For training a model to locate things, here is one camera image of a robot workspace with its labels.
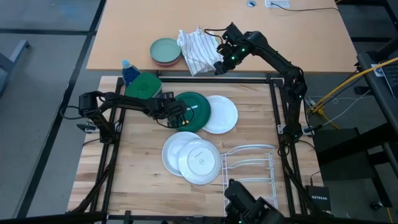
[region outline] wire rack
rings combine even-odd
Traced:
[[[263,197],[270,203],[274,203],[276,209],[278,209],[278,199],[276,194],[276,186],[275,186],[275,176],[274,176],[274,164],[275,160],[273,159],[273,152],[275,147],[268,144],[250,144],[244,146],[237,146],[227,153],[221,155],[222,159],[222,178],[223,178],[223,192],[228,187],[229,178],[228,178],[228,170],[233,170],[242,166],[261,166],[266,167],[269,170],[268,174],[264,174],[266,177],[253,177],[253,178],[242,178],[236,179],[241,183],[245,182],[265,182],[272,187],[272,195]],[[244,151],[264,151],[263,159],[243,159],[232,164],[228,164],[228,156],[232,156],[239,152]],[[229,200],[223,196],[223,204],[224,204],[224,216],[226,216],[225,207],[229,204]]]

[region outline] blue bottle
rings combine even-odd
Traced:
[[[130,64],[130,62],[128,60],[123,60],[122,61],[122,65],[123,65],[123,69],[122,69],[123,80],[124,80],[124,83],[126,84],[126,87],[127,87],[141,73],[139,72],[139,70],[135,66]]]

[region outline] white towel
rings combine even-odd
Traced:
[[[199,26],[191,34],[180,30],[177,45],[181,47],[182,55],[192,75],[214,70],[213,64],[223,61],[223,56],[217,53],[218,43],[215,37],[204,33]]]

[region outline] wooden tabletop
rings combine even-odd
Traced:
[[[291,0],[290,9],[334,7],[334,0]],[[187,71],[182,58],[160,67],[150,57],[157,39],[177,39],[179,30],[224,29],[234,22],[241,32],[258,30],[269,44],[304,72],[354,72],[356,51],[340,13],[333,9],[289,12],[266,8],[264,1],[247,7],[246,1],[131,1],[109,0],[102,15],[90,70],[121,70],[128,59],[141,70]],[[234,72],[274,71],[259,57],[248,56]]]
[[[102,77],[99,90],[114,91],[116,80],[117,77]],[[202,139],[214,144],[221,153],[244,144],[278,146],[269,85],[163,83],[163,91],[174,91],[176,95],[185,91],[195,91],[204,96],[223,95],[234,102],[239,111],[239,119],[230,132],[225,134],[210,134],[203,130],[197,132]],[[303,110],[301,121],[305,123]],[[126,111],[109,203],[110,214],[122,215],[125,210],[131,210],[134,215],[224,215],[221,172],[210,184],[193,185],[183,177],[171,174],[164,167],[161,158],[162,147],[166,139],[175,132],[159,126],[141,112]],[[97,134],[88,134],[86,141],[96,138]],[[310,138],[302,137],[301,140],[313,144]],[[296,148],[303,184],[309,184],[310,175],[319,171],[317,156],[314,149],[305,143],[297,143]],[[101,151],[102,144],[98,141],[83,148],[70,196],[69,210],[75,208],[94,185]],[[248,159],[253,156],[257,157],[258,154],[240,154],[233,159]],[[281,161],[276,150],[274,159],[279,210],[284,215],[289,215]],[[264,177],[264,174],[266,172],[262,167],[242,167],[230,172],[229,177]],[[314,175],[313,180],[315,185],[323,185],[320,174]],[[244,183],[244,185],[255,197],[266,197],[272,193],[271,185],[266,183]],[[99,196],[98,210],[102,206],[103,192],[104,190]],[[299,212],[296,191],[294,197]]]

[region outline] floor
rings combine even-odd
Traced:
[[[0,0],[0,30],[89,31],[99,4],[100,0]],[[381,7],[340,6],[339,10],[351,36],[396,35],[392,22]],[[119,72],[92,72],[85,69],[95,36],[86,38],[85,35],[65,35],[62,32],[52,32],[50,35],[31,33],[0,33],[0,52],[6,56],[10,56],[19,40],[25,39],[31,44],[0,98],[0,219],[14,217],[21,205],[72,74],[77,80],[69,105],[76,105],[80,94],[96,90],[101,76],[120,75]],[[87,54],[81,51],[85,43],[89,44]],[[354,45],[357,52],[365,52],[378,49],[382,44]],[[306,76],[309,87],[307,96],[318,100],[316,96],[327,94],[347,75]],[[357,85],[366,83],[362,80]],[[357,96],[350,88],[341,94],[340,98],[343,97]],[[340,114],[350,103],[352,100],[330,103],[325,108],[327,116],[332,118]],[[324,121],[312,117],[310,122],[322,124]],[[384,122],[374,98],[358,101],[336,120],[341,128],[358,127],[361,132]],[[64,120],[60,123],[28,216],[65,211],[85,138],[85,134],[76,128],[77,123],[82,121]],[[391,210],[393,219],[398,220],[398,198],[394,197],[398,195],[395,187],[398,180],[389,164],[378,166],[377,170],[394,204]],[[325,185],[330,188],[332,211],[337,217],[388,221],[384,209],[375,212],[368,207],[370,202],[378,200],[370,179],[325,181]]]

